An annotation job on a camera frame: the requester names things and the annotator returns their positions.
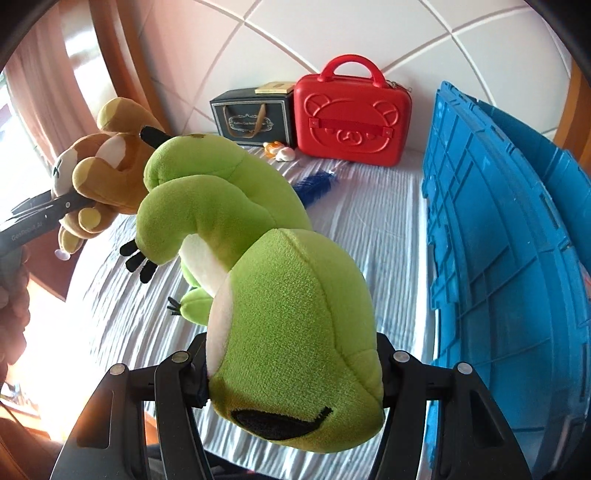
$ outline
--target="white plush belly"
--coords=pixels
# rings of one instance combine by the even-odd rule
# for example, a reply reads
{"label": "white plush belly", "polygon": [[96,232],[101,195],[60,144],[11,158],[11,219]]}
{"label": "white plush belly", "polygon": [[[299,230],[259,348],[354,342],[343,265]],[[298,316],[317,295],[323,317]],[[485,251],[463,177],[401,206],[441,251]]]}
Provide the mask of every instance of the white plush belly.
{"label": "white plush belly", "polygon": [[178,254],[199,285],[214,297],[228,272],[205,240],[196,233],[189,235]]}

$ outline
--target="blue plastic crate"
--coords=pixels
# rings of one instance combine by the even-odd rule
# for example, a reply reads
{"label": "blue plastic crate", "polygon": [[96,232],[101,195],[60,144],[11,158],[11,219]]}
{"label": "blue plastic crate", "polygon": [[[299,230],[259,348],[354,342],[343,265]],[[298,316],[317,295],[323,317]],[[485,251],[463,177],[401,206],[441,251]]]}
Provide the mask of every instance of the blue plastic crate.
{"label": "blue plastic crate", "polygon": [[[522,152],[447,82],[423,170],[437,270],[431,306],[440,313],[434,363],[474,365],[541,478],[577,442],[589,402],[590,312],[579,257]],[[431,447],[435,418],[431,412],[427,422]]]}
{"label": "blue plastic crate", "polygon": [[478,107],[523,153],[552,197],[581,263],[591,273],[591,180],[572,154],[481,100]]}

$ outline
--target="red carry case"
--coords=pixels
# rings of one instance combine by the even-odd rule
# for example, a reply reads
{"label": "red carry case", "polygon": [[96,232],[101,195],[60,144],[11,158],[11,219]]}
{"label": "red carry case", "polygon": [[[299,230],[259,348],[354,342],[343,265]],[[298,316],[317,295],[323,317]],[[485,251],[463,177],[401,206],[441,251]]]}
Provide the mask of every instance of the red carry case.
{"label": "red carry case", "polygon": [[[348,62],[364,65],[372,77],[335,75]],[[394,166],[406,143],[411,108],[408,90],[387,81],[370,60],[341,55],[295,86],[298,146],[314,157]]]}

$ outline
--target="human hand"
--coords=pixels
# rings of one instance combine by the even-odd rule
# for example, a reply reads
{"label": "human hand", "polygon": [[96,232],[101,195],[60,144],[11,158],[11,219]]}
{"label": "human hand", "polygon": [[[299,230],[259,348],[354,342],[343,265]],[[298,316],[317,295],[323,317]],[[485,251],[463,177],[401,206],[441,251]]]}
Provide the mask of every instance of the human hand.
{"label": "human hand", "polygon": [[6,364],[16,363],[27,345],[23,332],[31,319],[27,290],[29,271],[25,266],[28,257],[28,250],[23,248],[21,267],[10,288],[0,287],[0,371]]}

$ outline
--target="green frog plush toy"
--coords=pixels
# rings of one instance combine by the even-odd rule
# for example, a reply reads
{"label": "green frog plush toy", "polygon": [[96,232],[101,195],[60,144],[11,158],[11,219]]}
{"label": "green frog plush toy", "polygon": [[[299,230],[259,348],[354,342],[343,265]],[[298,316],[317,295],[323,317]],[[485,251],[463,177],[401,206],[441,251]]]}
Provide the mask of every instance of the green frog plush toy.
{"label": "green frog plush toy", "polygon": [[382,369],[353,259],[311,230],[271,165],[217,135],[163,140],[145,169],[137,236],[121,253],[133,255],[131,271],[143,264],[143,282],[181,257],[195,288],[170,309],[207,325],[214,409],[302,450],[369,440],[384,422]]}

